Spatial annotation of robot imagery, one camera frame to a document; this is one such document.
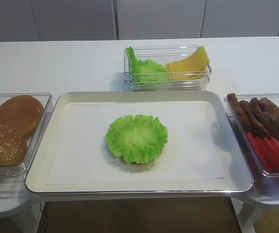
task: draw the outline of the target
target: power cord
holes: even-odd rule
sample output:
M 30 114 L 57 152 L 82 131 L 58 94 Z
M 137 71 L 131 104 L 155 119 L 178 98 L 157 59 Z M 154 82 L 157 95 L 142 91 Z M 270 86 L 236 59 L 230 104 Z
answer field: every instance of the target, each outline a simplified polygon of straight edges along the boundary
M 45 218 L 47 220 L 47 224 L 46 224 L 46 227 L 44 229 L 44 233 L 47 233 L 47 229 L 48 229 L 48 225 L 49 225 L 49 216 L 46 212 L 44 212 L 44 209 L 42 209 L 42 202 L 40 203 L 40 210 L 41 210 L 43 216 L 45 216 Z

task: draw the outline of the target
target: green lettuce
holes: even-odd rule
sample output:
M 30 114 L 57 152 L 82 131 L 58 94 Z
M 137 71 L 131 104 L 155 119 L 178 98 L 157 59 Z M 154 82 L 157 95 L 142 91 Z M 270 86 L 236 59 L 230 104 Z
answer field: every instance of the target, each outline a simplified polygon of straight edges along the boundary
M 161 155 L 168 130 L 159 118 L 127 115 L 116 119 L 106 135 L 109 150 L 127 163 L 145 164 Z
M 132 47 L 126 48 L 126 53 L 131 63 L 131 73 L 134 75 L 135 82 L 161 82 L 169 80 L 167 69 L 163 65 L 150 59 L 145 61 L 138 60 Z

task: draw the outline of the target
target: white countertop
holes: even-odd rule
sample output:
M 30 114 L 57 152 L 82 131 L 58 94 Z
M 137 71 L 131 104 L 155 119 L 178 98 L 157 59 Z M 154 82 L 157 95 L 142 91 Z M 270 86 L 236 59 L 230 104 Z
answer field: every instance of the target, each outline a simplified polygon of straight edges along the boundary
M 204 45 L 212 75 L 207 90 L 279 93 L 279 37 L 201 38 L 128 41 L 0 43 L 0 93 L 50 92 L 53 103 L 72 91 L 123 90 L 123 50 L 127 46 Z M 25 203 L 16 194 L 0 213 Z

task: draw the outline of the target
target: tray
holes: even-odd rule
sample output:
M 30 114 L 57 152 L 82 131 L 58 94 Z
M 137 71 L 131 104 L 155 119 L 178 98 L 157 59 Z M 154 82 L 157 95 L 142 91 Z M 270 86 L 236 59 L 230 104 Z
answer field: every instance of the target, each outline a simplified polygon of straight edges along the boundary
M 122 163 L 105 141 L 110 123 L 135 114 L 159 117 L 168 128 L 161 156 L 145 165 Z M 231 193 L 252 184 L 222 103 L 207 91 L 65 94 L 26 179 L 35 193 Z
M 274 104 L 276 104 L 279 107 L 279 94 L 250 94 L 250 95 L 236 95 L 238 101 L 241 100 L 245 100 L 250 102 L 252 98 L 257 98 L 257 99 L 261 99 L 261 98 L 268 98 L 269 100 L 271 100 Z M 232 127 L 236 127 L 237 130 L 237 134 L 240 134 L 240 137 L 242 138 L 242 140 L 245 141 L 246 145 L 248 146 L 247 149 L 251 152 L 258 169 L 260 170 L 261 174 L 263 176 L 268 176 L 268 177 L 277 177 L 279 176 L 279 172 L 268 172 L 265 170 L 263 164 L 261 163 L 257 153 L 255 152 L 255 150 L 253 149 L 251 143 L 249 142 L 244 130 L 242 129 L 242 127 L 239 124 L 238 119 L 234 116 L 234 113 L 227 101 L 227 98 L 224 98 L 225 102 L 227 103 L 227 107 L 226 107 L 226 111 L 227 114 L 229 116 L 229 119 L 231 120 L 231 125 Z
M 34 135 L 27 141 L 28 148 L 22 163 L 18 166 L 0 166 L 0 182 L 21 182 L 25 180 L 26 171 L 29 169 L 37 144 L 53 111 L 52 96 L 50 93 L 0 94 L 0 106 L 8 99 L 18 95 L 30 95 L 39 100 L 44 107 L 44 114 Z
M 134 53 L 138 59 L 143 61 L 151 59 L 165 66 L 168 62 L 179 61 L 192 55 L 199 48 L 198 45 L 180 45 L 180 46 L 156 46 L 156 47 L 134 47 Z M 145 73 L 133 74 L 131 72 L 131 62 L 124 50 L 124 75 L 125 83 L 132 91 L 156 91 L 156 90 L 202 90 L 210 81 L 212 69 L 207 65 L 204 71 L 194 72 L 168 72 L 170 81 L 156 82 L 135 82 L 135 76 L 145 78 L 160 79 L 164 73 Z M 195 80 L 175 81 L 175 77 L 197 76 Z

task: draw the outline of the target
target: table leg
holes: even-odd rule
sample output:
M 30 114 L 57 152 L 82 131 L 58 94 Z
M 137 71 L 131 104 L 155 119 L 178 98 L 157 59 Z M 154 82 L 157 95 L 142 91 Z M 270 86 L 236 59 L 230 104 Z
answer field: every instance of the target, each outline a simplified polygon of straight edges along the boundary
M 40 203 L 11 217 L 22 233 L 36 233 L 41 219 Z
M 262 209 L 243 203 L 242 209 L 237 216 L 243 233 L 248 232 L 253 227 L 256 220 L 261 217 L 262 212 Z

